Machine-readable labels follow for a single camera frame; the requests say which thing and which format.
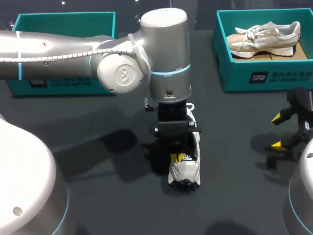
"screw hole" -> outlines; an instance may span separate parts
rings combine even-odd
[[[167,95],[168,97],[170,97],[170,96],[173,95],[173,91],[172,91],[172,90],[167,90],[165,93],[166,93],[166,95]]]

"shoe sole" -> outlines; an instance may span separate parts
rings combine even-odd
[[[295,46],[294,47],[286,47],[286,48],[274,48],[274,47],[268,47],[268,48],[263,48],[257,51],[252,51],[252,52],[239,52],[239,51],[230,51],[235,57],[240,58],[240,59],[250,59],[252,58],[255,54],[261,53],[261,52],[266,52],[269,54],[277,55],[277,56],[285,56],[285,57],[291,57],[295,53]]]
[[[197,182],[191,182],[190,180],[182,180],[182,181],[176,181],[174,180],[172,183],[170,183],[170,187],[173,189],[179,190],[179,191],[185,191],[185,192],[191,192],[195,191],[197,188],[200,187]]]

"dark gray table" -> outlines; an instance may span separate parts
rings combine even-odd
[[[167,186],[167,165],[148,128],[144,89],[117,97],[12,99],[0,84],[0,111],[40,137],[69,182],[84,235],[283,235],[281,207],[295,163],[265,170],[263,147],[296,131],[271,119],[285,93],[222,91],[212,32],[191,35],[190,102],[201,135],[201,188],[193,194]]]

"shoebox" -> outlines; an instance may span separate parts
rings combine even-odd
[[[249,29],[273,22],[278,25],[299,21],[301,36],[292,57],[269,54],[251,59],[232,57],[226,37],[235,28]],[[303,9],[217,11],[213,49],[225,92],[313,89],[313,12]]]
[[[72,37],[117,36],[115,12],[19,14],[13,31]],[[55,80],[7,80],[12,96],[111,94],[91,77]]]

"sneaker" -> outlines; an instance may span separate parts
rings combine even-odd
[[[192,109],[187,108],[188,118],[190,121],[196,122],[193,114],[191,113]],[[192,132],[188,137],[188,153],[171,154],[168,183],[173,188],[183,191],[192,191],[200,186],[199,142],[199,133]]]
[[[227,37],[230,52],[240,58],[251,58],[258,52],[293,56],[300,38],[300,23],[276,25],[269,22],[250,29],[235,28],[237,34]]]

